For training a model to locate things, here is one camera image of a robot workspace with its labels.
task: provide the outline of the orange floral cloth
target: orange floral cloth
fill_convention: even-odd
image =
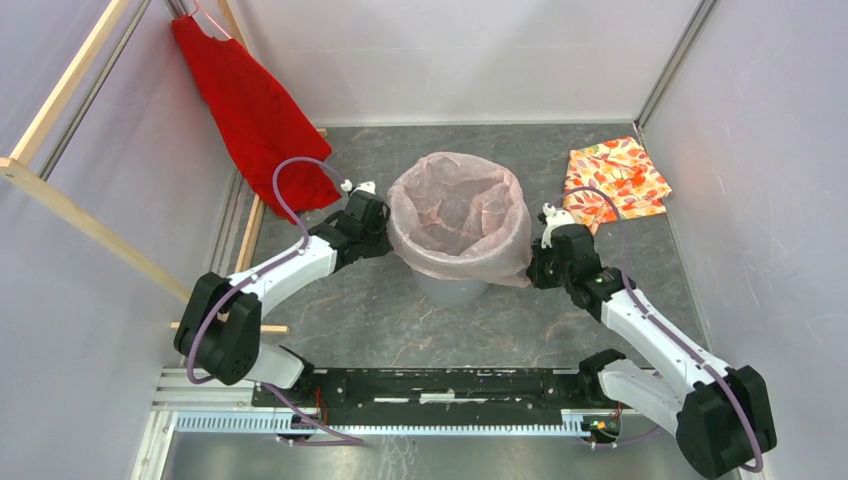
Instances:
[[[609,195],[622,218],[665,213],[660,200],[671,193],[645,149],[631,137],[572,150],[565,190],[581,186],[595,187]],[[612,209],[592,192],[569,195],[562,207],[592,234],[602,223],[615,221]]]

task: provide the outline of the gray floor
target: gray floor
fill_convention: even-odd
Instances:
[[[436,151],[479,155],[515,173],[531,215],[562,192],[569,151],[625,135],[630,125],[503,125],[331,129],[328,163],[354,183],[374,180],[385,195],[418,158]],[[305,215],[314,225],[327,211]],[[631,275],[669,319],[703,343],[680,258],[664,216],[626,222]],[[541,225],[534,221],[534,235]],[[297,240],[297,229],[266,212],[256,247],[261,263]],[[615,225],[602,226],[597,248],[621,263]],[[318,366],[575,367],[616,348],[647,366],[616,334],[574,307],[564,291],[491,286],[458,307],[439,307],[418,291],[395,255],[361,261],[309,285],[266,317],[289,325],[282,342]]]

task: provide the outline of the wooden stick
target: wooden stick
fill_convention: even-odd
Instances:
[[[153,263],[118,234],[97,221],[82,207],[68,199],[60,191],[44,182],[22,163],[12,158],[0,158],[0,172],[9,182],[26,192],[36,201],[75,226],[95,242],[130,264],[156,284],[171,292],[183,303],[188,303],[191,290]]]
[[[130,0],[112,0],[109,2],[103,15],[100,16],[100,20],[91,29],[88,38],[85,39],[68,68],[65,69],[65,73],[53,87],[53,91],[44,101],[15,149],[12,150],[10,157],[14,158],[19,165],[26,167],[32,161],[47,137],[47,133],[53,127],[56,119],[59,118],[62,109],[71,99],[71,95],[79,85],[92,60],[103,47],[103,43],[109,38],[109,34],[130,3]]]
[[[230,1],[218,0],[218,10],[221,11],[224,21],[227,22],[227,25],[230,27],[230,35],[232,35],[233,38],[235,38],[236,41],[239,42],[248,52],[253,54],[253,49],[250,48],[244,40],[244,35],[241,33],[244,31],[244,28],[242,27],[241,22],[239,22],[233,14],[233,8],[230,5]]]
[[[255,195],[253,205],[250,207],[250,216],[247,217],[247,226],[244,228],[244,237],[241,240],[241,250],[239,250],[238,260],[236,261],[236,272],[243,272],[251,267],[264,216],[265,202],[259,198],[259,195]]]
[[[171,322],[171,328],[176,330],[180,328],[180,322]],[[289,327],[285,325],[261,325],[260,333],[289,333]]]

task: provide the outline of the trash bin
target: trash bin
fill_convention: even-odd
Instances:
[[[389,189],[395,253],[433,301],[456,305],[490,283],[526,287],[530,213],[518,179],[484,158],[438,152]]]

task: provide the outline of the metal pole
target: metal pole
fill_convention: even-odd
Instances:
[[[170,7],[168,8],[168,10],[171,11],[171,15],[174,18],[179,18],[184,15],[188,15],[188,8],[186,8],[185,2],[183,0],[165,0],[165,3],[167,3]]]
[[[118,62],[118,58],[121,56],[121,53],[123,53],[124,47],[126,47],[127,43],[130,41],[130,37],[132,37],[132,34],[135,32],[135,28],[138,26],[141,21],[141,17],[144,16],[144,12],[147,11],[147,7],[149,5],[150,0],[142,0],[141,5],[138,6],[138,10],[136,10],[132,21],[127,27],[127,30],[124,32],[123,37],[121,37],[121,41],[118,42],[118,45],[115,47],[115,50],[112,52],[112,55],[106,62],[106,65],[103,66],[103,69],[100,71],[100,74],[97,76],[97,79],[94,81],[91,89],[89,89],[88,93],[85,95],[82,105],[80,105],[80,108],[76,111],[76,113],[74,113],[70,123],[68,123],[68,126],[65,127],[65,131],[62,132],[59,142],[53,148],[53,151],[50,152],[44,166],[41,167],[41,171],[38,173],[38,177],[40,179],[46,182],[47,179],[50,178],[50,174],[53,173],[53,169],[56,168],[56,164],[59,163],[59,159],[62,158],[62,154],[64,154],[65,149],[68,148],[68,144],[71,143],[71,139],[77,132],[80,123],[82,123],[82,119],[85,118],[85,115],[88,113],[88,109],[91,108],[91,104],[94,103],[94,99],[97,97],[97,94],[100,93],[100,89],[106,82],[106,78],[110,73],[112,73],[112,68],[114,68],[115,64]]]
[[[637,128],[643,128],[651,119],[651,115],[653,115],[654,111],[656,111],[657,105],[668,90],[668,86],[671,84],[671,81],[680,69],[680,65],[686,59],[686,55],[689,53],[689,50],[698,38],[698,34],[701,33],[704,24],[706,24],[707,19],[713,12],[718,1],[719,0],[701,0],[697,8],[695,8],[695,13],[689,20],[689,24],[686,25],[686,29],[683,30],[683,34],[680,36],[677,46],[674,47],[674,51],[671,53],[668,62],[665,64],[665,68],[663,68],[660,78],[657,79],[657,83],[654,85],[650,95],[648,95],[648,100],[645,102],[645,105],[636,117],[635,123]]]

